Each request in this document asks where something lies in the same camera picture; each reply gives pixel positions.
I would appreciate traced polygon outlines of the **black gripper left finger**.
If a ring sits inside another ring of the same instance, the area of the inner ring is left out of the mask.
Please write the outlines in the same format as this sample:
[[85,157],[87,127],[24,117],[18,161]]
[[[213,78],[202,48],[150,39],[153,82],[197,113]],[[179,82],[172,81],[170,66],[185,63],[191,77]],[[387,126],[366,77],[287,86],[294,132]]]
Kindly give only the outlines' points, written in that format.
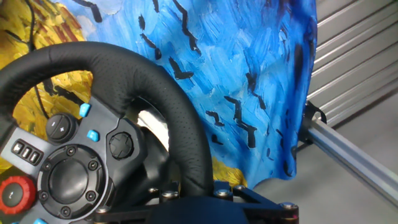
[[180,198],[180,183],[149,187],[140,194],[113,207],[102,207],[94,214],[94,223],[145,223],[162,202]]

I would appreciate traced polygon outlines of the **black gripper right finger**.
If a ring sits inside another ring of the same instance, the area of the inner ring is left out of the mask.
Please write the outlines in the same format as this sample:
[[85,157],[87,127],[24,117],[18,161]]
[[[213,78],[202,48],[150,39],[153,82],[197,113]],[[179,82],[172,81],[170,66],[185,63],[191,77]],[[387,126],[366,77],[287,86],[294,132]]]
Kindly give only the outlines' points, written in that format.
[[299,224],[299,206],[292,202],[275,203],[243,186],[214,181],[213,196],[221,213],[233,223]]

